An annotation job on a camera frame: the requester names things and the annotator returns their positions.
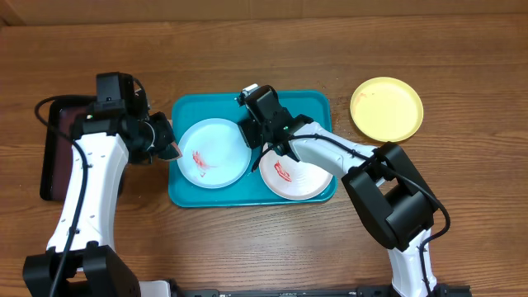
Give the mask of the white plate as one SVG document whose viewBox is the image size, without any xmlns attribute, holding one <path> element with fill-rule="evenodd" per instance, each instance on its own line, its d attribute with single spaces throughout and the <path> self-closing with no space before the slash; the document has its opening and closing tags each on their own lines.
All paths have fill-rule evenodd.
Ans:
<svg viewBox="0 0 528 297">
<path fill-rule="evenodd" d="M 308 200 L 321 194 L 333 176 L 310 163 L 296 162 L 273 150 L 259 162 L 259 172 L 267 187 L 287 200 Z"/>
</svg>

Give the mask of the light blue plate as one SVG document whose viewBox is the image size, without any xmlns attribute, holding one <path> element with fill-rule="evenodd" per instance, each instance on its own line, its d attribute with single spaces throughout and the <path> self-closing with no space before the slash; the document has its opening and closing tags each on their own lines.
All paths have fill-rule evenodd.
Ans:
<svg viewBox="0 0 528 297">
<path fill-rule="evenodd" d="M 236 182 L 252 157 L 252 150 L 238 126 L 220 118 L 195 123 L 181 137 L 179 148 L 182 157 L 177 165 L 182 175 L 205 189 L 218 189 Z"/>
</svg>

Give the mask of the yellow plate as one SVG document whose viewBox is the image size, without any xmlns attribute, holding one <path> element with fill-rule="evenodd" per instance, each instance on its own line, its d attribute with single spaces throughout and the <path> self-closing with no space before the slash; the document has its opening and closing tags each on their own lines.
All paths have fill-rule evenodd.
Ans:
<svg viewBox="0 0 528 297">
<path fill-rule="evenodd" d="M 390 77 L 371 78 L 352 94 L 351 118 L 364 135 L 380 142 L 400 142 L 420 128 L 424 109 L 417 92 Z"/>
</svg>

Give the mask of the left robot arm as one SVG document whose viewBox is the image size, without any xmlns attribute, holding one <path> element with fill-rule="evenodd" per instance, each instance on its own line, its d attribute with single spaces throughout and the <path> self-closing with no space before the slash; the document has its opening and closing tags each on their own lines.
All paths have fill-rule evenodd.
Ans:
<svg viewBox="0 0 528 297">
<path fill-rule="evenodd" d="M 140 281 L 115 251 L 114 222 L 128 163 L 177 158 L 162 112 L 78 115 L 64 207 L 45 253 L 29 256 L 23 279 L 33 296 L 175 296 L 173 280 Z"/>
</svg>

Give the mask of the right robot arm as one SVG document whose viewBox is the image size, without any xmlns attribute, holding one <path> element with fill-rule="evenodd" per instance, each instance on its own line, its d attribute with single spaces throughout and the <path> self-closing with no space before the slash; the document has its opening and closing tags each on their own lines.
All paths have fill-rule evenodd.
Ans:
<svg viewBox="0 0 528 297">
<path fill-rule="evenodd" d="M 436 278 L 427 240 L 437 207 L 428 185 L 399 145 L 357 144 L 305 115 L 279 121 L 245 119 L 238 127 L 249 148 L 274 150 L 341 179 L 363 226 L 389 253 L 394 292 L 433 294 Z"/>
</svg>

